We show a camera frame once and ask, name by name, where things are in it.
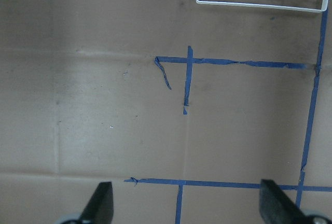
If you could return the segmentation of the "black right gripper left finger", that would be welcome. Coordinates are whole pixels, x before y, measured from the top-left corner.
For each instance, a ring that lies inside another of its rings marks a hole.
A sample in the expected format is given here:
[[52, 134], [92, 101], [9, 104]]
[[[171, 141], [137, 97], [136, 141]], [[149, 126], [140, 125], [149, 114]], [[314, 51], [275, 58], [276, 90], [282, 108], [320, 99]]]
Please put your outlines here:
[[112, 182], [101, 182], [78, 218], [78, 223], [112, 223], [114, 216]]

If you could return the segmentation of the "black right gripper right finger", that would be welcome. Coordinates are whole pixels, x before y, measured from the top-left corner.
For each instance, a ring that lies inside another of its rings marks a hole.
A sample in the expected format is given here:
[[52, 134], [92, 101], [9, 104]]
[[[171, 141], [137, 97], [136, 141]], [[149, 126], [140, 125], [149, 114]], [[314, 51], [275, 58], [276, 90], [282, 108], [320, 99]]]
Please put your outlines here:
[[260, 182], [259, 213], [264, 223], [307, 223], [304, 213], [273, 180]]

